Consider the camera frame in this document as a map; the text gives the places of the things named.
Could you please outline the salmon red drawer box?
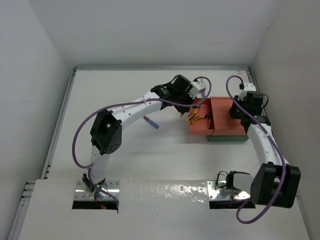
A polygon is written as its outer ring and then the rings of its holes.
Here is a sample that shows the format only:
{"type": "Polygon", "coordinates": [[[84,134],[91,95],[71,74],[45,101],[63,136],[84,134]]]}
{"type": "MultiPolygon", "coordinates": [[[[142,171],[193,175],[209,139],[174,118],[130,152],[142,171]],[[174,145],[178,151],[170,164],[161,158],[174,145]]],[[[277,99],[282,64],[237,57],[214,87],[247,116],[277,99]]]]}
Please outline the salmon red drawer box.
{"type": "Polygon", "coordinates": [[[208,135],[247,135],[239,119],[229,115],[233,101],[229,97],[209,97],[202,104],[195,118],[189,123],[189,134],[208,135]]]}

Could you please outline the green drawer box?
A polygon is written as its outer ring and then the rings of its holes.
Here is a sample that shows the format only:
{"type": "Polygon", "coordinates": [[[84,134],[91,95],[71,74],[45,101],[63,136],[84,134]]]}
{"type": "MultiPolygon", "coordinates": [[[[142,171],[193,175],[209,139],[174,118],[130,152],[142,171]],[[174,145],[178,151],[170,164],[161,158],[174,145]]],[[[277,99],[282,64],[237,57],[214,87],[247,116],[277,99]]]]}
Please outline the green drawer box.
{"type": "Polygon", "coordinates": [[[246,142],[247,135],[207,135],[208,142],[246,142]]]}

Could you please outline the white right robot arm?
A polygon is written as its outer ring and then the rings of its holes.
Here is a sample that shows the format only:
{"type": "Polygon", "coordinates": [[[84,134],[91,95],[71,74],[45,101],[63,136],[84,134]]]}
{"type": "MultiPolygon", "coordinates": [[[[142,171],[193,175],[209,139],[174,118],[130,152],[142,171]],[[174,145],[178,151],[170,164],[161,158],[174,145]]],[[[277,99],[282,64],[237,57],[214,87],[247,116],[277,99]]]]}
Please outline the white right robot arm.
{"type": "Polygon", "coordinates": [[[298,190],[301,171],[298,167],[291,166],[287,160],[282,162],[284,157],[276,150],[277,145],[270,142],[274,140],[271,123],[268,117],[262,115],[265,95],[258,92],[252,83],[241,83],[240,89],[241,93],[233,98],[229,115],[232,119],[240,120],[261,163],[250,186],[251,201],[255,205],[266,206],[276,193],[279,181],[283,180],[272,205],[291,208],[298,190]]]}

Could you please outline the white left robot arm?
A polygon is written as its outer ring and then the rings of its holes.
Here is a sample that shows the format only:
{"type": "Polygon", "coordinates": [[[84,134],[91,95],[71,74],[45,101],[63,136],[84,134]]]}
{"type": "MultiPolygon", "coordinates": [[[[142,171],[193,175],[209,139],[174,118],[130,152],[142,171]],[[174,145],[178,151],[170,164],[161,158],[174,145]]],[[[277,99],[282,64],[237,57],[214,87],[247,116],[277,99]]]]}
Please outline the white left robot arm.
{"type": "Polygon", "coordinates": [[[135,121],[153,112],[160,111],[177,103],[175,109],[184,114],[189,111],[197,95],[206,90],[206,85],[198,80],[190,81],[183,75],[176,75],[168,83],[156,85],[134,104],[118,106],[112,110],[103,110],[95,117],[90,130],[91,157],[90,174],[84,174],[83,182],[92,193],[95,188],[92,182],[100,187],[104,184],[104,172],[112,153],[122,144],[122,132],[135,121]]]}

